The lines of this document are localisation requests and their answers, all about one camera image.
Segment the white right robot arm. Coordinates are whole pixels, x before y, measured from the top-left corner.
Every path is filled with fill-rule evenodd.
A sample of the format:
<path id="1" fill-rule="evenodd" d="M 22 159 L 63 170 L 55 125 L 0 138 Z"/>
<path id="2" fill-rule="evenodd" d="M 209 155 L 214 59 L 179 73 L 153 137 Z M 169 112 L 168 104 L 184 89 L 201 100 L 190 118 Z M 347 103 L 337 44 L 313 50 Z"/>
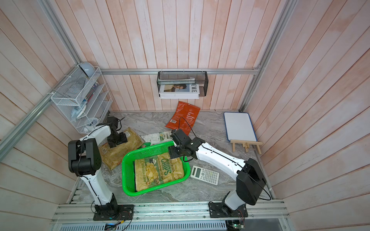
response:
<path id="1" fill-rule="evenodd" d="M 191 139 L 181 129 L 173 130 L 171 139 L 174 145 L 168 148 L 170 158 L 190 157 L 207 162 L 236 181 L 236 189 L 229 192 L 220 203 L 221 211 L 234 212 L 240 206 L 256 205 L 266 185 L 266 178 L 257 161 L 232 157 L 199 137 Z"/>

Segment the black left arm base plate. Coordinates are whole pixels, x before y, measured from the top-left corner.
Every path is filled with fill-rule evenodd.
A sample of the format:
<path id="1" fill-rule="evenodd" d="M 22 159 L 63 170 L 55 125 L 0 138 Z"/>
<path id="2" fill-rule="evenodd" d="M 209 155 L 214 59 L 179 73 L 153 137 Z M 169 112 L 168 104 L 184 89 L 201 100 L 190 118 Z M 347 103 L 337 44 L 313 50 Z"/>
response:
<path id="1" fill-rule="evenodd" d="M 116 205 L 110 203 L 103 206 L 95 206 L 93 221 L 130 220 L 134 215 L 134 207 L 134 205 Z"/>

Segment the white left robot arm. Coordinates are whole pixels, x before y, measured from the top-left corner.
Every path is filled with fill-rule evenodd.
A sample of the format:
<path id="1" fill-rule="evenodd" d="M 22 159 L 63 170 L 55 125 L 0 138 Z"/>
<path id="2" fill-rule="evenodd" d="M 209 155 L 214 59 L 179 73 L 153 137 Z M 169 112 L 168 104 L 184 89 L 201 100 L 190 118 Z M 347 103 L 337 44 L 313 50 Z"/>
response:
<path id="1" fill-rule="evenodd" d="M 97 124 L 86 136 L 68 143 L 68 168 L 81 178 L 93 195 L 96 206 L 106 206 L 113 200 L 113 193 L 104 182 L 100 168 L 102 158 L 99 145 L 107 141 L 110 148 L 127 142 L 121 129 L 121 120 L 109 116 L 106 123 Z"/>

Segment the light green Chuba chips bag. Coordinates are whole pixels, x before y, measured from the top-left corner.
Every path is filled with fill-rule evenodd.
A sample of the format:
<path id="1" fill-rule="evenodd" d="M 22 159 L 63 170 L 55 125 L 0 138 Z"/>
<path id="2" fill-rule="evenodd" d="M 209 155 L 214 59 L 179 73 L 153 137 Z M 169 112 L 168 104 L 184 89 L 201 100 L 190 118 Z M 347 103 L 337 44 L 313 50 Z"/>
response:
<path id="1" fill-rule="evenodd" d="M 148 135 L 142 135 L 140 137 L 145 143 L 150 143 L 150 146 L 151 146 L 151 145 L 156 145 L 156 144 L 172 141 L 170 135 L 171 135 L 170 131 L 165 131 L 165 132 L 153 133 L 153 134 L 148 134 Z"/>

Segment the yellow kettle chips bag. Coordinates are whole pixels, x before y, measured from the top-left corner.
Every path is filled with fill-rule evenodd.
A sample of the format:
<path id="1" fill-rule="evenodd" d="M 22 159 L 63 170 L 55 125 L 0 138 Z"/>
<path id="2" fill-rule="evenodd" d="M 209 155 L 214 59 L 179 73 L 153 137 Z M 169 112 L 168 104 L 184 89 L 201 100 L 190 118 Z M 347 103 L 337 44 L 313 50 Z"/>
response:
<path id="1" fill-rule="evenodd" d="M 135 160 L 135 189 L 143 191 L 184 177 L 183 162 L 168 153 Z"/>

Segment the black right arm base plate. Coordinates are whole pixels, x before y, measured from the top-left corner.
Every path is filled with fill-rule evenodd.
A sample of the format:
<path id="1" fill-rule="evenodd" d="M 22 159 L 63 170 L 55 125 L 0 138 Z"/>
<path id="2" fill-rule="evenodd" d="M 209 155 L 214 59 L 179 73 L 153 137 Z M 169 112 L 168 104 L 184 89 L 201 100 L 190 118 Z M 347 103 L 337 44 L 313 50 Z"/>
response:
<path id="1" fill-rule="evenodd" d="M 247 218 L 248 212 L 246 204 L 239 206 L 236 210 L 232 210 L 222 202 L 209 202 L 209 214 L 211 218 Z"/>

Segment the brown paper chips bag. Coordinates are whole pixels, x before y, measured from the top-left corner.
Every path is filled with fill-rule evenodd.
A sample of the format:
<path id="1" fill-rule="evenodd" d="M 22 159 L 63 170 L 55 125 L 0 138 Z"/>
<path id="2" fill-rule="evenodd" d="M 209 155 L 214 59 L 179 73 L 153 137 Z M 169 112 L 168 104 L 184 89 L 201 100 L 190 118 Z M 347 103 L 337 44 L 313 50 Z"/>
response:
<path id="1" fill-rule="evenodd" d="M 116 168 L 123 160 L 126 154 L 134 151 L 144 144 L 143 139 L 130 127 L 124 131 L 127 142 L 110 148 L 108 142 L 100 144 L 99 151 L 103 163 L 110 169 Z"/>

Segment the red cassava chips bag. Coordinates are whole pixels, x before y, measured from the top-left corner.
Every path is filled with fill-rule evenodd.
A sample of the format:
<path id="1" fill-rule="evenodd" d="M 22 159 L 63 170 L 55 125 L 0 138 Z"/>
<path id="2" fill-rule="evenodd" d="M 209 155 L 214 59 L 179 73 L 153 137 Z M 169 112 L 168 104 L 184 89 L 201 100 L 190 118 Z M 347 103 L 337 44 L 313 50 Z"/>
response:
<path id="1" fill-rule="evenodd" d="M 165 127 L 172 130 L 181 129 L 186 135 L 189 135 L 199 112 L 199 107 L 179 101 L 175 114 Z"/>

